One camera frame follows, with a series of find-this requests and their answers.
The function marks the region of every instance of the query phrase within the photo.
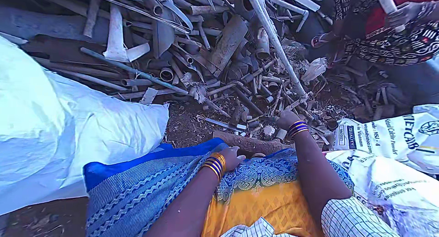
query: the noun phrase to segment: woman's right hand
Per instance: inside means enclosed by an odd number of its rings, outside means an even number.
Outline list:
[[[282,111],[280,116],[281,117],[280,119],[277,120],[276,125],[279,128],[284,129],[286,131],[288,131],[288,129],[292,124],[294,124],[294,122],[300,120],[299,116],[287,110]]]

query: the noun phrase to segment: bangle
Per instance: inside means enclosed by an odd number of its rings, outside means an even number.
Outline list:
[[[299,130],[300,128],[306,127],[308,128],[308,126],[306,125],[306,122],[304,121],[296,121],[294,122],[287,131],[287,135],[291,136],[295,131]]]
[[[224,169],[226,168],[226,160],[220,153],[213,153],[201,167],[210,168],[217,175],[218,181],[221,181]]]
[[[295,132],[291,137],[294,137],[297,133],[299,133],[299,132],[303,132],[303,131],[310,131],[309,129],[303,129],[303,130],[300,130],[300,131],[298,131],[298,132]]]
[[[290,138],[294,137],[297,133],[303,132],[303,131],[309,131],[308,126],[306,125],[306,122],[304,121],[296,121],[294,122],[289,128],[288,128],[288,136]]]

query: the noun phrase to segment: black and white patterned cloth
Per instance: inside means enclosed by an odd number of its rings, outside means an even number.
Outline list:
[[[330,200],[322,211],[322,229],[326,237],[398,237],[386,223],[356,198]],[[274,228],[259,218],[250,227],[238,225],[221,237],[294,237],[274,233]]]

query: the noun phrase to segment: red garment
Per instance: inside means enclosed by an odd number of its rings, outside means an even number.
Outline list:
[[[395,2],[395,5],[398,6],[400,4],[404,4],[405,2],[425,2],[425,1],[433,1],[433,0],[393,0]],[[370,11],[369,17],[367,18],[366,23],[366,38],[371,37],[371,33],[374,31],[377,31],[379,29],[382,29],[380,32],[385,31],[384,25],[384,18],[386,17],[386,13],[381,7],[376,7]]]

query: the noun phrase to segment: woman's left hand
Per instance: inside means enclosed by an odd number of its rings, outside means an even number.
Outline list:
[[[406,2],[397,8],[397,11],[387,15],[386,27],[395,28],[414,20],[422,10],[422,3]]]

